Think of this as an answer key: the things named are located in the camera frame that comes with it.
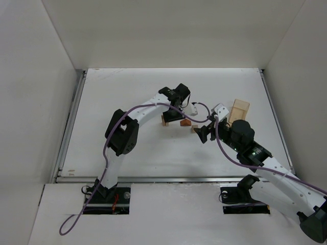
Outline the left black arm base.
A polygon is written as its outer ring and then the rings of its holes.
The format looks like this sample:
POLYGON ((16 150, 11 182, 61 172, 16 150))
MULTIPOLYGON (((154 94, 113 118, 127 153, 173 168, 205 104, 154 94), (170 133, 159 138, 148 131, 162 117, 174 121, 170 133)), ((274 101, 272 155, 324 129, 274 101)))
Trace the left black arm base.
POLYGON ((130 211, 131 184, 111 189, 100 186, 83 210, 83 214, 125 215, 130 211))

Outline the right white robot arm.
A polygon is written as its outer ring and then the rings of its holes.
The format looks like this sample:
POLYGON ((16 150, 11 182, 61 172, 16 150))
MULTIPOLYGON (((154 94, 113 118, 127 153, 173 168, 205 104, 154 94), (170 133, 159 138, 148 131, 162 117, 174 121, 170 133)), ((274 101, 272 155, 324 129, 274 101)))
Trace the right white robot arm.
POLYGON ((254 140, 254 130, 245 120, 231 126, 213 116, 203 127, 204 138, 216 141, 233 164, 253 173, 238 183, 244 202, 259 201, 297 222, 304 234, 317 243, 326 242, 326 190, 299 179, 254 140))

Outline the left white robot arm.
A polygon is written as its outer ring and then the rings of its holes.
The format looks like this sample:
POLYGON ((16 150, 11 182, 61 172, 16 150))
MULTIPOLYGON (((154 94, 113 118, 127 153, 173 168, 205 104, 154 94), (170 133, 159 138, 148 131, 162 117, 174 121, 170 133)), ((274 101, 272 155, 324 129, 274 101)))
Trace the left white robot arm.
POLYGON ((184 111, 187 106, 183 102, 189 100, 190 95, 189 88, 181 83, 175 89, 160 89, 154 97, 128 111, 118 109, 114 112, 105 132, 105 168, 95 181, 95 193, 104 199, 114 195, 124 156, 135 148, 139 129, 146 122, 159 115, 165 124, 185 118, 192 120, 191 117, 197 115, 194 105, 189 112, 184 111))

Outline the wooden box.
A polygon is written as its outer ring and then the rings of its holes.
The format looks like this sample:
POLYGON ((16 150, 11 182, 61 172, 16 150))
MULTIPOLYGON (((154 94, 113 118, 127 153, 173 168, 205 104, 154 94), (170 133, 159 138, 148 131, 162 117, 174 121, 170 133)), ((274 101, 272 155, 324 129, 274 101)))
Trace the wooden box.
POLYGON ((231 108, 228 122, 232 124, 236 120, 240 120, 240 119, 245 120, 249 107, 250 107, 249 102, 235 99, 233 106, 231 108))

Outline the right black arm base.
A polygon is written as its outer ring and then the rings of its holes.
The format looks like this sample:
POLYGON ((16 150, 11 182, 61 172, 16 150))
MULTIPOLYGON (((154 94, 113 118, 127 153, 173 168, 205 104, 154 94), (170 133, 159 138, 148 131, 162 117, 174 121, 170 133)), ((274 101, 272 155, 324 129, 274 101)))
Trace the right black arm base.
POLYGON ((259 178, 247 175, 237 184, 220 186, 219 201, 224 214, 270 214, 267 204, 253 199, 250 190, 259 178))

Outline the long light wood block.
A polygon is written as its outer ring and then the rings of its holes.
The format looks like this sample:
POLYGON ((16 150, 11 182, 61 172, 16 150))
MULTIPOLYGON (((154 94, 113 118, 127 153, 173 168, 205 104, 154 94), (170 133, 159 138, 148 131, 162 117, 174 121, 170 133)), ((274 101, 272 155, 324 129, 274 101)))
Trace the long light wood block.
POLYGON ((169 123, 165 121, 163 115, 161 115, 161 123, 162 123, 162 126, 163 126, 163 127, 168 127, 168 126, 169 126, 169 123))

